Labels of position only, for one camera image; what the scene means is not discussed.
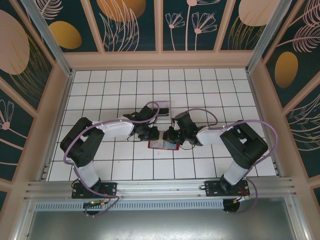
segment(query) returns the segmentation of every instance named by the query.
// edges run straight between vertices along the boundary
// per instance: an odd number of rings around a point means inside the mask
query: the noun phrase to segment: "flower illustration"
[[[220,2],[220,0],[186,0],[187,4],[191,7],[196,5],[209,5],[216,4]]]
[[[3,99],[0,100],[0,129],[8,130],[14,114],[15,105],[8,101],[7,106]]]
[[[185,21],[183,21],[183,17],[181,16],[181,12],[180,13],[173,13],[172,16],[171,16],[171,13],[167,13],[165,15],[165,19],[166,19],[166,22],[168,23],[168,26],[170,28],[172,46],[173,46],[173,50],[175,51],[176,48],[175,48],[175,43],[174,43],[174,37],[172,34],[172,29],[183,27],[186,23],[185,23]]]
[[[210,33],[217,30],[214,13],[204,13],[199,18],[199,12],[192,14],[192,24],[195,32],[194,50],[197,50],[198,34]]]

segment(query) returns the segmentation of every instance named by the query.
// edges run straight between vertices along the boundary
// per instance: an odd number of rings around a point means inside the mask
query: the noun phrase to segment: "white tile floor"
[[[112,120],[141,109],[149,101],[165,100],[171,102],[173,116],[188,108],[203,108],[217,116],[219,126],[259,118],[241,68],[77,71],[47,180],[76,178],[71,167],[62,162],[64,154],[59,143],[79,118]],[[190,115],[198,126],[213,121],[202,111],[191,111]],[[259,124],[250,125],[265,136]],[[156,126],[165,131],[169,124]],[[178,151],[152,150],[147,146],[147,142],[127,142],[127,136],[104,139],[94,167],[104,181],[194,179],[220,177],[232,162],[223,145]],[[271,158],[258,164],[249,176],[276,176]]]

